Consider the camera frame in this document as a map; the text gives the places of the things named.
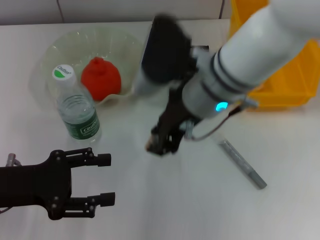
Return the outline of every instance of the blue indicator light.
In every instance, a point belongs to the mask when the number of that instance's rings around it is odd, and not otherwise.
[[[220,112],[220,111],[222,111],[222,110],[225,110],[227,107],[228,107],[228,103],[225,102],[225,101],[223,101],[223,102],[220,102],[220,103],[218,103],[218,104],[216,105],[215,110],[216,110],[217,112]]]

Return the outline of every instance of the cable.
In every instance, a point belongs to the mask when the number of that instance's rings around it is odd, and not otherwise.
[[[16,165],[16,166],[22,166],[22,164],[17,159],[13,160],[13,164]],[[3,214],[5,212],[9,211],[10,209],[12,209],[12,206],[7,207],[4,210],[0,210],[0,214]]]
[[[200,136],[200,137],[195,137],[195,136],[192,136],[191,139],[187,139],[187,140],[191,140],[193,142],[199,142],[199,141],[202,141],[204,139],[206,139],[207,137],[209,137],[210,135],[212,135],[214,132],[216,132],[230,117],[242,112],[243,110],[245,109],[245,107],[241,104],[237,107],[235,107],[235,109],[231,110],[228,114],[228,116],[226,116],[222,122],[220,122],[218,124],[218,126],[216,126],[214,129],[212,129],[210,132],[206,133],[205,135],[203,136]]]

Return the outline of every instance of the gray marker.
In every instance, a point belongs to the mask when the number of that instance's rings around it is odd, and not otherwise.
[[[253,167],[241,156],[241,154],[231,145],[231,143],[223,138],[218,143],[226,153],[235,161],[235,163],[247,174],[255,184],[260,188],[264,189],[267,184],[266,182],[259,176],[259,174],[253,169]]]

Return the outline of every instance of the wall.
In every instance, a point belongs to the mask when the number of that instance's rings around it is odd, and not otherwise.
[[[229,18],[230,0],[1,0],[0,25]]]

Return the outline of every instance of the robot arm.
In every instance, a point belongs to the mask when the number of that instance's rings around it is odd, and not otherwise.
[[[173,79],[181,79],[181,85],[170,91],[147,151],[176,152],[188,126],[216,116],[228,104],[246,101],[248,92],[294,58],[310,38],[320,36],[319,11],[318,0],[270,0],[214,54],[193,48],[174,19],[157,16],[134,92],[150,93]]]

